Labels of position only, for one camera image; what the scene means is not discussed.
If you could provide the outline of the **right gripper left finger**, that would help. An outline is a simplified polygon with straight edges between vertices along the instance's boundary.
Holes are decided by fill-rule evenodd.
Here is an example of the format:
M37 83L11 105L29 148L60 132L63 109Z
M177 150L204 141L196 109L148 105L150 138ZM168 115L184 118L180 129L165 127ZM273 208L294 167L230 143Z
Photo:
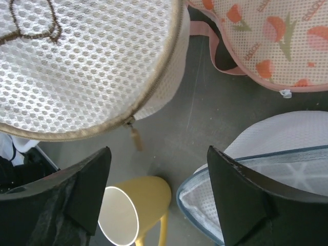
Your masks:
M1 194L1 245L89 245L111 165L104 147L79 163Z

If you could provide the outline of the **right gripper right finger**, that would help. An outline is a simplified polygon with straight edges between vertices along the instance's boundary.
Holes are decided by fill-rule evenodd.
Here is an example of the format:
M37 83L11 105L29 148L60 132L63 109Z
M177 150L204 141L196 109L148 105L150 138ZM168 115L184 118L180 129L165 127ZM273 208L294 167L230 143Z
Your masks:
M266 177L210 146L208 170L225 245L327 245L327 197Z

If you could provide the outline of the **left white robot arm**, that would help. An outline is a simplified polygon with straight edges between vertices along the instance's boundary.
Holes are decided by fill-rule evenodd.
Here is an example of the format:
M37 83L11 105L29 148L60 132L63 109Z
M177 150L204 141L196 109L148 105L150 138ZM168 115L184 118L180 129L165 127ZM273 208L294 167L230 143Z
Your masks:
M24 156L38 141L29 140L1 133L1 157L12 162L14 166L24 163Z

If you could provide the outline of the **beige cylindrical mesh laundry bag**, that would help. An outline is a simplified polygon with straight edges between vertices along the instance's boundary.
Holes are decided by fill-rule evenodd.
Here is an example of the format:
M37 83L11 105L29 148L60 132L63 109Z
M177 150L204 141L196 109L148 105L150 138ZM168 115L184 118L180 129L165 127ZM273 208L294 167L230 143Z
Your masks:
M93 137L162 109L185 73L184 1L1 1L1 131Z

